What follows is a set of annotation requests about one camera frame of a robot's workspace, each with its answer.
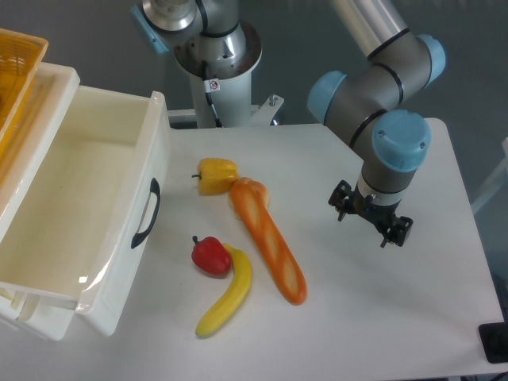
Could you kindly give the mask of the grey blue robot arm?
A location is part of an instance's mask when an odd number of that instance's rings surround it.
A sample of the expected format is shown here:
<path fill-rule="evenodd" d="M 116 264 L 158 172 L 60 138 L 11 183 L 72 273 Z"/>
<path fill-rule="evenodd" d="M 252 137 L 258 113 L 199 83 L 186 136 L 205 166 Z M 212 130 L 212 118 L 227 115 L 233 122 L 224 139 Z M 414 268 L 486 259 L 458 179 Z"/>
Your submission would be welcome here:
<path fill-rule="evenodd" d="M 311 88 L 312 115 L 363 161 L 355 186 L 340 182 L 329 204 L 374 225 L 383 242 L 402 246 L 413 222 L 395 211 L 423 163 L 431 132 L 402 102 L 445 68 L 445 51 L 412 34 L 389 1 L 335 1 L 333 7 L 369 66 L 349 78 L 324 74 Z M 252 125 L 252 71 L 262 45 L 236 1 L 140 1 L 133 20 L 157 53 L 173 52 L 190 79 L 200 128 Z"/>

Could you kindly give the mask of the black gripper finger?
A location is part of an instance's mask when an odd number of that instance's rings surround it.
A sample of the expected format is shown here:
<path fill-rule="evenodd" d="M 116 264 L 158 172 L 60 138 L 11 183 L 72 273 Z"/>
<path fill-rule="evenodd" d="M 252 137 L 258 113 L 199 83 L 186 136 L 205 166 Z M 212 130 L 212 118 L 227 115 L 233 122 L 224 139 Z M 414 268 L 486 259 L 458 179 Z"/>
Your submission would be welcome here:
<path fill-rule="evenodd" d="M 338 213 L 338 221 L 342 221 L 347 214 L 352 213 L 351 197 L 351 186 L 345 180 L 341 180 L 332 191 L 328 200 L 328 204 Z"/>
<path fill-rule="evenodd" d="M 395 244 L 402 247 L 410 235 L 414 221 L 405 216 L 391 216 L 388 222 L 382 225 L 381 234 L 383 236 L 381 248 L 387 244 Z"/>

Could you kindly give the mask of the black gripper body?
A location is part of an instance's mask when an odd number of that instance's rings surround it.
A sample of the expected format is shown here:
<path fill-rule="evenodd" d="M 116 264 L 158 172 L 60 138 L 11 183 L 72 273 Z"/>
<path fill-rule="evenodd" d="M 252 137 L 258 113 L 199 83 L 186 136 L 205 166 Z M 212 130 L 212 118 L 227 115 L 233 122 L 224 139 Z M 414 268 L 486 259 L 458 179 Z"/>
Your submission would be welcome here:
<path fill-rule="evenodd" d="M 353 213 L 373 224 L 379 233 L 388 233 L 398 223 L 396 209 L 400 200 L 372 190 L 364 183 L 357 183 L 353 196 Z"/>

